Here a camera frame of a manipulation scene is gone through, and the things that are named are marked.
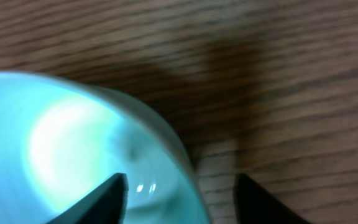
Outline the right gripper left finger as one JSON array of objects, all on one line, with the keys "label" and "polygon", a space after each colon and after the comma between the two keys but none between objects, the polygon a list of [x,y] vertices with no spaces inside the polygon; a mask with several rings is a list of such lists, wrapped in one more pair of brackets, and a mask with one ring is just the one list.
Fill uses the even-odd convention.
[{"label": "right gripper left finger", "polygon": [[127,175],[116,173],[48,224],[122,224]]}]

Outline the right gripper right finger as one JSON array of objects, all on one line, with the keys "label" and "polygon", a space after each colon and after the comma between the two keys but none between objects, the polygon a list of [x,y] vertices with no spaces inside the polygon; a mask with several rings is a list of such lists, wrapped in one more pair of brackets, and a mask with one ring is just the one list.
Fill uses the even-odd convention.
[{"label": "right gripper right finger", "polygon": [[246,174],[237,174],[233,190],[239,224],[310,224]]}]

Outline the green-blue bowl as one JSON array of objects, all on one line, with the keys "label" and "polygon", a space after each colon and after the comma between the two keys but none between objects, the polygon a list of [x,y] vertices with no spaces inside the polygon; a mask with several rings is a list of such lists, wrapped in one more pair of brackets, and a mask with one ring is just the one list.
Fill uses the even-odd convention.
[{"label": "green-blue bowl", "polygon": [[0,72],[0,223],[65,223],[111,177],[123,223],[209,223],[185,147],[140,100],[103,87]]}]

